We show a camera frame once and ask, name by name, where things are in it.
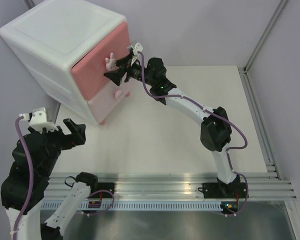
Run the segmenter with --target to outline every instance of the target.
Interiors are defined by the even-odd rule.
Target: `table surface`
[[[201,104],[226,109],[228,118],[246,135],[248,147],[230,152],[233,167],[243,173],[267,172],[244,88],[236,66],[171,66],[168,79]],[[200,142],[200,127],[181,112],[149,97],[137,82],[106,118],[92,125],[61,105],[62,120],[86,124],[86,143],[61,153],[54,173],[198,174],[216,173],[211,152]],[[231,146],[242,146],[232,129]]]

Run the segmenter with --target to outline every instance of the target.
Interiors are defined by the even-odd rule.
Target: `perforated metal strip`
[[[61,200],[44,200],[41,210],[56,210]],[[78,210],[104,210],[111,201],[103,200],[100,208],[89,207],[89,201],[83,201]],[[220,201],[115,201],[112,211],[221,211]]]

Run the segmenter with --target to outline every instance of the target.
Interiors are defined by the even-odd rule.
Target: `white table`
[[[266,173],[257,133],[236,66],[173,66],[167,77],[190,97],[207,106],[222,106],[229,120],[246,135],[248,147],[232,150],[238,172]],[[86,143],[61,153],[54,173],[198,174],[216,173],[210,151],[200,142],[200,127],[187,116],[146,95],[138,82],[106,118],[105,125],[92,125],[63,105],[62,120],[86,124]],[[231,146],[243,145],[232,129]]]

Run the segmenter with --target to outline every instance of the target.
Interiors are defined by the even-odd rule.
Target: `gray wall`
[[[22,0],[0,0],[0,27],[25,11],[26,6]],[[56,105],[0,37],[0,187],[13,163],[11,153],[18,140],[14,121],[19,113],[42,106],[55,111]],[[22,122],[21,125],[26,133],[27,123]],[[0,240],[10,239],[9,220],[1,206],[1,197],[0,228]]]
[[[288,3],[250,77],[279,170],[300,202],[300,0]]]
[[[88,0],[127,18],[167,66],[244,66],[280,0]]]

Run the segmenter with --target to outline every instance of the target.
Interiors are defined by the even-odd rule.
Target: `gray floor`
[[[47,218],[51,211],[41,212]],[[76,215],[64,240],[295,240],[280,205],[249,203],[237,217],[212,212],[109,211]]]

